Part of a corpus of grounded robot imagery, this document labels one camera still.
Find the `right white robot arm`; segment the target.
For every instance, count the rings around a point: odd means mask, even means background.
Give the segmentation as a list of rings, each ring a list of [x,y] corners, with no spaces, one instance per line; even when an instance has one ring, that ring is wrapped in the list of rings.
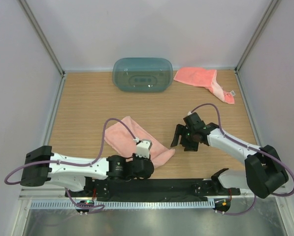
[[[286,169],[272,146],[252,145],[225,132],[219,124],[206,124],[199,115],[188,113],[184,124],[177,124],[171,143],[184,151],[197,151],[199,144],[217,148],[244,165],[243,172],[224,169],[211,182],[215,194],[222,195],[229,188],[249,189],[257,197],[266,198],[288,182]]]

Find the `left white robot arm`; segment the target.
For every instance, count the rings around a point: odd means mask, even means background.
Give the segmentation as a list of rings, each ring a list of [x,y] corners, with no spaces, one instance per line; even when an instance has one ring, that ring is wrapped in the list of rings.
[[[94,164],[87,158],[70,157],[52,152],[51,146],[41,146],[26,155],[20,185],[40,187],[44,184],[57,185],[90,196],[93,184],[86,178],[98,180],[146,179],[154,172],[149,157],[132,154],[130,158],[112,155],[101,158]]]

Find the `long pink towel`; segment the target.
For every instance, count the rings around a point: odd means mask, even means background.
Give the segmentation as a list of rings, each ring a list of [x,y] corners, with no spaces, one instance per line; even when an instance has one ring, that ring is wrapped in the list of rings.
[[[152,142],[150,149],[151,161],[155,168],[166,164],[175,154],[175,149],[168,149],[144,130],[130,116],[122,119],[124,124],[115,123],[106,129],[104,140],[123,157],[130,157],[135,152],[135,138],[147,139]]]

